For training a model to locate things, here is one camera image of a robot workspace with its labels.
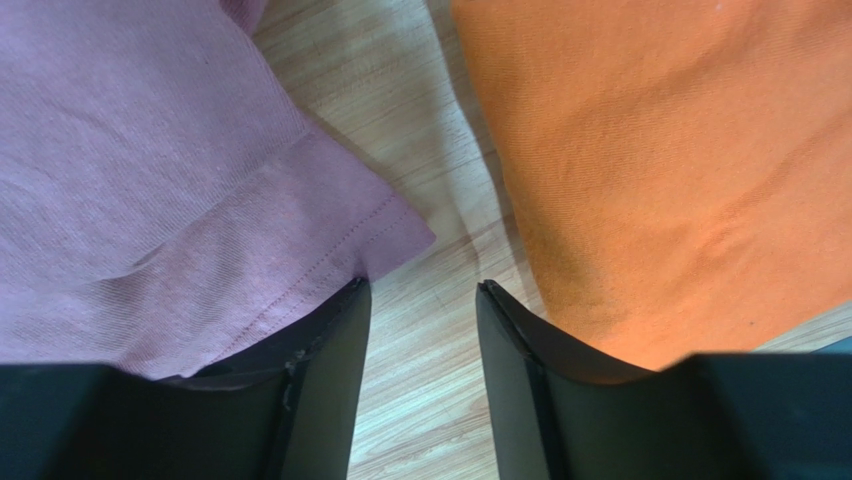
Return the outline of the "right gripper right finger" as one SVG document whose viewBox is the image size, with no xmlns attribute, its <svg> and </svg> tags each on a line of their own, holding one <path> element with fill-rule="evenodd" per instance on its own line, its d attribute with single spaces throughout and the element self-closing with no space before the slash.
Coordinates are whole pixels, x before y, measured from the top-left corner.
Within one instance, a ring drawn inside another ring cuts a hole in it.
<svg viewBox="0 0 852 480">
<path fill-rule="evenodd" d="M 570 478 L 549 375 L 612 385 L 649 370 L 560 330 L 494 280 L 477 286 L 476 321 L 500 478 Z"/>
</svg>

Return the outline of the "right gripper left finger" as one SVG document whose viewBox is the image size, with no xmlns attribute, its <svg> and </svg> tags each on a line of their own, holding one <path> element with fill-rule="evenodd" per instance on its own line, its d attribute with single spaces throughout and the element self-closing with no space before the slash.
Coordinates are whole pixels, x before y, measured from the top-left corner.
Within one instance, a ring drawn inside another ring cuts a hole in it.
<svg viewBox="0 0 852 480">
<path fill-rule="evenodd" d="M 371 286 L 349 282 L 306 317 L 170 384 L 183 400 L 162 479 L 343 479 L 371 319 Z"/>
</svg>

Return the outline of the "pink t shirt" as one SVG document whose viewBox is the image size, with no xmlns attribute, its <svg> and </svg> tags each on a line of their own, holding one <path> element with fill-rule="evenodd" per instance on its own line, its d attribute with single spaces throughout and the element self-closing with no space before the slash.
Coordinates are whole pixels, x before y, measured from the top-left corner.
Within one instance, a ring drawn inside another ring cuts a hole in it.
<svg viewBox="0 0 852 480">
<path fill-rule="evenodd" d="M 261 1 L 1 5 L 1 360 L 191 376 L 426 250 L 291 101 Z"/>
</svg>

